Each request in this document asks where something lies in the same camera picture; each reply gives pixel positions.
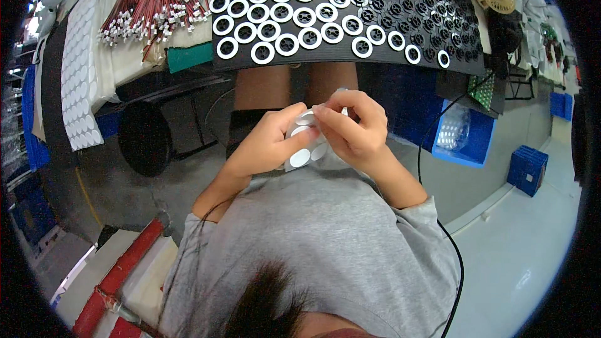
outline gray t-shirt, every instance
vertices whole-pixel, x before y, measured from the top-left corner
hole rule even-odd
[[[459,276],[434,199],[390,207],[336,158],[253,179],[202,232],[190,214],[163,287],[161,330],[181,335],[185,323],[196,337],[222,331],[259,264],[283,260],[295,275],[292,288],[310,290],[309,312],[382,337],[440,336]]]

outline leg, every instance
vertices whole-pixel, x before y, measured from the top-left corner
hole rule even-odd
[[[289,105],[290,69],[287,65],[238,71],[234,110],[282,109]]]
[[[327,101],[336,89],[349,90],[359,88],[355,63],[313,63],[309,72],[309,88],[305,94],[308,107]]]
[[[290,70],[287,65],[238,71],[225,156],[229,158],[267,111],[289,105]]]

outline white foam sheet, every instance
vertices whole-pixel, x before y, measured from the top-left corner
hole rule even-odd
[[[115,94],[110,52],[96,32],[114,0],[79,0],[71,10],[63,50],[63,123],[73,151],[104,143],[93,112]]]

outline hand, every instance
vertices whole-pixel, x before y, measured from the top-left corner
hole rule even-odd
[[[341,114],[348,108],[349,116]],[[349,165],[370,177],[381,168],[383,158],[389,159],[386,112],[364,92],[343,90],[332,94],[313,113],[323,135],[334,152]]]
[[[284,139],[290,122],[307,110],[300,102],[280,111],[267,112],[225,162],[223,171],[245,178],[281,166],[290,156],[317,139],[319,130],[310,128]]]

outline red metal frame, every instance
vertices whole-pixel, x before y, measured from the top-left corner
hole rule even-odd
[[[131,322],[119,317],[115,322],[115,327],[111,331],[109,338],[139,338],[142,330]]]
[[[161,236],[163,228],[161,221],[156,218],[153,219],[121,257],[117,259],[115,265],[105,275],[100,284],[94,288],[94,292],[88,298],[84,309],[79,313],[79,317],[73,326],[73,333],[81,338],[92,338],[94,336],[96,327],[105,311],[110,309],[116,302],[116,293],[121,289],[136,264],[153,246],[156,239]]]

